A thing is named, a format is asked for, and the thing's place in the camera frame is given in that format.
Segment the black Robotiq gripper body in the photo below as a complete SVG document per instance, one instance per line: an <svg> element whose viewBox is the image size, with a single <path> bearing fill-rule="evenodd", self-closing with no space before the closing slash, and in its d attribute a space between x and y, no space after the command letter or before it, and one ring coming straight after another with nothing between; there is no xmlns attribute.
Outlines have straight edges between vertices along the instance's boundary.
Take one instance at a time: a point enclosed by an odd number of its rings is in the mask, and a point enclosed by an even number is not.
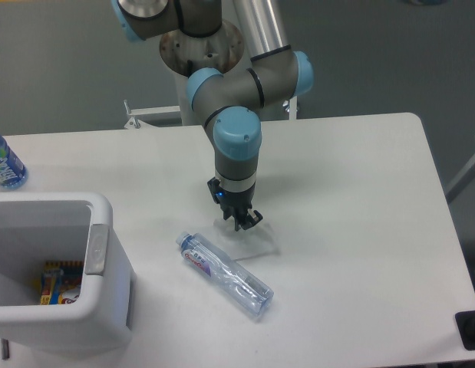
<svg viewBox="0 0 475 368"><path fill-rule="evenodd" d="M216 177L213 177L207 182L207 186L213 201L219 205L222 213L225 209L235 209L238 216L252 208L255 185L243 192L230 192L221 186L221 182Z"/></svg>

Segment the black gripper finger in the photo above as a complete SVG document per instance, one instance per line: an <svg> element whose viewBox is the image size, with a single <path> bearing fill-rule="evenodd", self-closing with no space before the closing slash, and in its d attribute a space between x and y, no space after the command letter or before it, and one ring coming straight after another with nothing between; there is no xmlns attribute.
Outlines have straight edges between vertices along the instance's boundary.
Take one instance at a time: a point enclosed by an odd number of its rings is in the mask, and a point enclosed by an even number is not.
<svg viewBox="0 0 475 368"><path fill-rule="evenodd" d="M247 209L246 212L238 214L236 218L236 230L248 230L253 228L263 220L263 216L255 209Z"/></svg>
<svg viewBox="0 0 475 368"><path fill-rule="evenodd" d="M235 209L225 209L223 211L223 219L225 221L231 219L233 222L233 229L235 232L237 231L237 212Z"/></svg>

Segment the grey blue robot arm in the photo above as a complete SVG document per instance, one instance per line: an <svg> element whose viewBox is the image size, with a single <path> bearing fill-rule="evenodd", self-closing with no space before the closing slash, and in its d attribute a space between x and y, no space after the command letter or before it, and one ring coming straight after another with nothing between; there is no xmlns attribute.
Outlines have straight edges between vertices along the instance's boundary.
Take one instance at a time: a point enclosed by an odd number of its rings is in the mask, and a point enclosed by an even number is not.
<svg viewBox="0 0 475 368"><path fill-rule="evenodd" d="M287 40L275 1L237 1L239 20L223 18L220 1L114 1L131 41L160 39L160 56L186 79L183 115L193 115L211 142L215 175L207 183L236 230L257 225L252 207L262 143L258 110L312 89L307 55Z"/></svg>

